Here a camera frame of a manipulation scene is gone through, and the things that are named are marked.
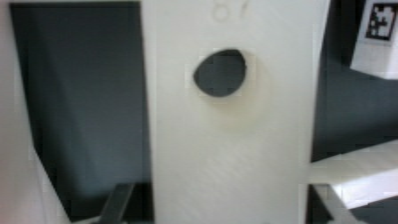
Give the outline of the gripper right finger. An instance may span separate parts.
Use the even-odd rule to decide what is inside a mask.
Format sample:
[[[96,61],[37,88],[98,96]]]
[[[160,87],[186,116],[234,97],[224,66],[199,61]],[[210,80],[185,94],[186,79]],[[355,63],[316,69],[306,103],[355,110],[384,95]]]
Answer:
[[[332,186],[329,184],[316,183],[311,185],[311,187],[320,197],[325,210],[330,214],[330,221],[327,222],[327,224],[368,224],[355,218],[350,210],[346,209]]]

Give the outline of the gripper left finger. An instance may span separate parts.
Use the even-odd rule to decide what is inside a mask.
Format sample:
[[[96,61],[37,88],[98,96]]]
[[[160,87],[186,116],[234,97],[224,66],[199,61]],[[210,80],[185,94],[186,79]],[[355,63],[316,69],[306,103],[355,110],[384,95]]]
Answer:
[[[73,222],[71,224],[130,224],[130,221],[124,218],[124,213],[133,189],[133,183],[119,184],[110,193],[101,214],[96,217]]]

